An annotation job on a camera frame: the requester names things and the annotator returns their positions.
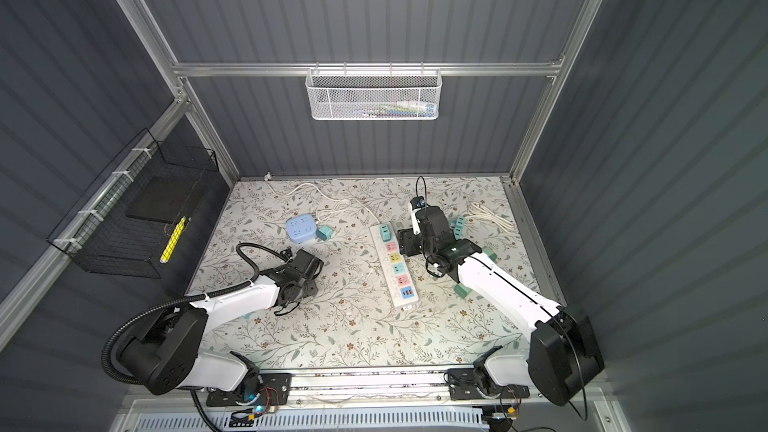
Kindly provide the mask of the teal charger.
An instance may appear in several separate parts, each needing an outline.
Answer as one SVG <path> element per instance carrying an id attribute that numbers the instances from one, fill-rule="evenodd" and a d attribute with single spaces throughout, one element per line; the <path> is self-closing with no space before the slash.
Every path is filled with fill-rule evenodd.
<path id="1" fill-rule="evenodd" d="M 387 224 L 381 224 L 379 226 L 379 233 L 383 242 L 389 242 L 392 240 L 392 232 Z"/>
<path id="2" fill-rule="evenodd" d="M 334 230 L 328 225 L 322 225 L 316 229 L 316 237 L 321 241 L 328 241 L 333 237 Z"/>

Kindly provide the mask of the white multicolour power strip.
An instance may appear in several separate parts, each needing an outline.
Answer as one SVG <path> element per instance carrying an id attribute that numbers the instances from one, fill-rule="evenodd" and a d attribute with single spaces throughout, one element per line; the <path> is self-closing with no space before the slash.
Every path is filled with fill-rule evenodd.
<path id="1" fill-rule="evenodd" d="M 369 233 L 380 262 L 383 277 L 393 306 L 403 311 L 408 311 L 419 301 L 414 280 L 410 275 L 403 255 L 400 253 L 399 242 L 393 227 L 387 224 L 392 232 L 392 240 L 383 242 L 379 233 L 380 225 L 371 226 Z"/>

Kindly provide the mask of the teal usb power strip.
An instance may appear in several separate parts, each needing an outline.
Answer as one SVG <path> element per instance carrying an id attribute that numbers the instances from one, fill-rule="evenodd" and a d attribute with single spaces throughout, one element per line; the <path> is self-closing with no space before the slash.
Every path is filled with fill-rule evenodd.
<path id="1" fill-rule="evenodd" d="M 466 226 L 466 218 L 464 216 L 457 217 L 453 222 L 453 235 L 456 240 L 464 238 L 464 230 Z"/>

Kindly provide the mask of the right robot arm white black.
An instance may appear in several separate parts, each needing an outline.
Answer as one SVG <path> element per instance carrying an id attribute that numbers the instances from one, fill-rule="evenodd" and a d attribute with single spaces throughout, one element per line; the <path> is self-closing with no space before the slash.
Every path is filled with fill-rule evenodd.
<path id="1" fill-rule="evenodd" d="M 411 227 L 397 231 L 400 253 L 422 256 L 427 273 L 449 277 L 479 293 L 507 317 L 529 344 L 528 357 L 495 346 L 473 362 L 469 379 L 452 377 L 456 388 L 489 398 L 509 397 L 513 386 L 534 387 L 550 403 L 568 404 L 604 370 L 604 360 L 586 312 L 533 291 L 501 269 L 469 239 L 458 239 L 443 211 L 423 196 L 409 202 Z"/>

